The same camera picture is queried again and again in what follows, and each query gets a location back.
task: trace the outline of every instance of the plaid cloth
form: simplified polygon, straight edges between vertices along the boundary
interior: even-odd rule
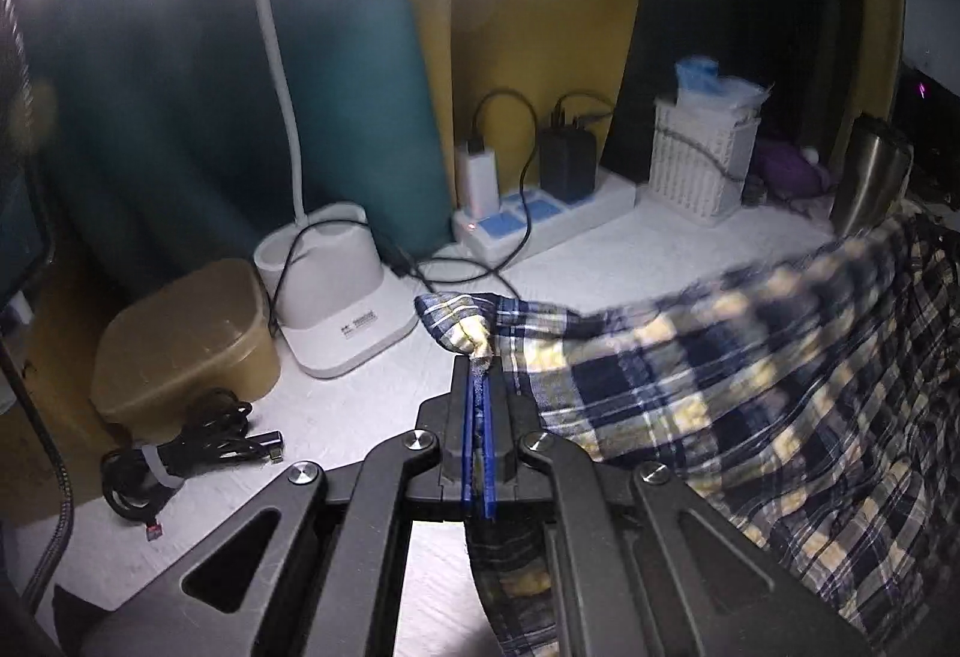
[[[499,355],[596,461],[659,460],[859,628],[907,632],[958,545],[957,273],[928,220],[580,315],[496,295],[416,301],[476,366]],[[467,527],[508,655],[554,654],[539,531]]]

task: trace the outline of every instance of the black charger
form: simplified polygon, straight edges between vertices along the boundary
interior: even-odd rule
[[[570,203],[589,197],[596,187],[597,139],[587,126],[609,117],[588,113],[566,123],[560,102],[550,115],[550,126],[538,134],[539,185],[551,197]]]

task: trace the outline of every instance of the green curtain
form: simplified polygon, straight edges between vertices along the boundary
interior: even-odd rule
[[[50,85],[52,184],[133,296],[293,219],[287,142],[253,0],[18,0]],[[408,0],[272,0],[304,196],[352,200],[414,254],[451,201]]]

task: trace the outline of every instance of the brown plastic box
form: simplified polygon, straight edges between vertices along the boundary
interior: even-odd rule
[[[104,420],[136,440],[163,443],[186,408],[222,387],[240,400],[269,392],[280,377],[268,308],[253,267],[215,261],[123,310],[101,338],[91,401]]]

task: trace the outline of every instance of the white power strip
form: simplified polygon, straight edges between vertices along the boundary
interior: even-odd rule
[[[596,189],[584,200],[568,205],[538,188],[525,191],[533,230],[515,261],[547,251],[581,232],[596,229],[630,212],[637,203],[637,186],[604,169],[597,170]],[[500,264],[520,244],[526,218],[520,194],[500,199],[500,211],[480,221],[465,211],[453,214],[453,235],[488,267]]]

